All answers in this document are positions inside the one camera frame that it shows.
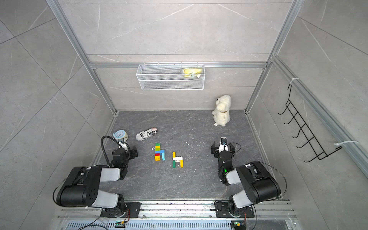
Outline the white long lego brick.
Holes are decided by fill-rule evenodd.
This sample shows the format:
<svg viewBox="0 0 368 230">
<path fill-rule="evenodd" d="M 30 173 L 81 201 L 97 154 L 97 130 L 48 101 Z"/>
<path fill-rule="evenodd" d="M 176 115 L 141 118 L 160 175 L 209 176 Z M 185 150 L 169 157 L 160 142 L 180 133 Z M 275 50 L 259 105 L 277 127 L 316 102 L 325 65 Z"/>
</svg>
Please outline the white long lego brick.
<svg viewBox="0 0 368 230">
<path fill-rule="evenodd" d="M 175 162 L 180 162 L 183 160 L 183 157 L 173 157 L 172 160 Z"/>
</svg>

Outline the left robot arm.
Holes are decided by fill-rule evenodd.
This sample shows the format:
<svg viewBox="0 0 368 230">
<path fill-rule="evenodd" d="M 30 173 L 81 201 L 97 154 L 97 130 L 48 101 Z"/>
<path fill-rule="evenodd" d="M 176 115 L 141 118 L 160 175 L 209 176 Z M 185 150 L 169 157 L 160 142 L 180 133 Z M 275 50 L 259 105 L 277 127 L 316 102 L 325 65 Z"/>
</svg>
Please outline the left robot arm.
<svg viewBox="0 0 368 230">
<path fill-rule="evenodd" d="M 111 161 L 104 148 L 105 139 L 118 145 L 118 148 L 112 151 Z M 137 148 L 105 135 L 101 137 L 101 149 L 107 164 L 74 167 L 58 186 L 60 188 L 58 193 L 53 193 L 53 201 L 58 206 L 66 208 L 101 208 L 103 217 L 130 218 L 132 211 L 124 201 L 123 195 L 102 191 L 100 183 L 125 179 L 129 161 L 138 157 Z"/>
</svg>

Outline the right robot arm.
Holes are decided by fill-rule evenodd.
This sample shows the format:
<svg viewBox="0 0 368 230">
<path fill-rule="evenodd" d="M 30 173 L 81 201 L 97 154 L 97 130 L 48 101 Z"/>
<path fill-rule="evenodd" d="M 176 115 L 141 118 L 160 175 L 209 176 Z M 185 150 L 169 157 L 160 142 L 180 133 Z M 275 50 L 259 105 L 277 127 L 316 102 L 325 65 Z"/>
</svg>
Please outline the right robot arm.
<svg viewBox="0 0 368 230">
<path fill-rule="evenodd" d="M 266 169 L 269 164 L 253 161 L 245 165 L 233 167 L 235 142 L 228 142 L 226 137 L 220 138 L 219 145 L 213 143 L 211 154 L 218 159 L 218 177 L 226 186 L 241 185 L 242 190 L 231 195 L 228 201 L 215 201 L 216 217 L 240 218 L 254 217 L 253 205 L 276 200 L 285 194 L 276 179 Z"/>
</svg>

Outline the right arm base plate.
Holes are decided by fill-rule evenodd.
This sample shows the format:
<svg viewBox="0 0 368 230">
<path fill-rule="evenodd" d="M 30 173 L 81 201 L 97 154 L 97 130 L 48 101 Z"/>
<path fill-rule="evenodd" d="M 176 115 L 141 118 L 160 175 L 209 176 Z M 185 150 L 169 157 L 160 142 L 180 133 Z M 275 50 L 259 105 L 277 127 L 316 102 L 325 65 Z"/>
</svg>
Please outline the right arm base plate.
<svg viewBox="0 0 368 230">
<path fill-rule="evenodd" d="M 255 213 L 252 206 L 237 208 L 231 201 L 214 201 L 216 217 L 218 218 L 254 218 Z"/>
</svg>

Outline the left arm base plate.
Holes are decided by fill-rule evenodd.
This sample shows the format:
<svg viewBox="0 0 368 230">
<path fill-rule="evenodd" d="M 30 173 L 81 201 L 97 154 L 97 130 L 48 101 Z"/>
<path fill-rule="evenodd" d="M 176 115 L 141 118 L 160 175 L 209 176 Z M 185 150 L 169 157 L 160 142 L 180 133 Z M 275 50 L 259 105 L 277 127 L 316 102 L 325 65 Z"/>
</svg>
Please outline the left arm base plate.
<svg viewBox="0 0 368 230">
<path fill-rule="evenodd" d="M 138 218 L 140 213 L 140 202 L 128 202 L 118 204 L 115 208 L 102 209 L 100 217 L 105 218 Z"/>
</svg>

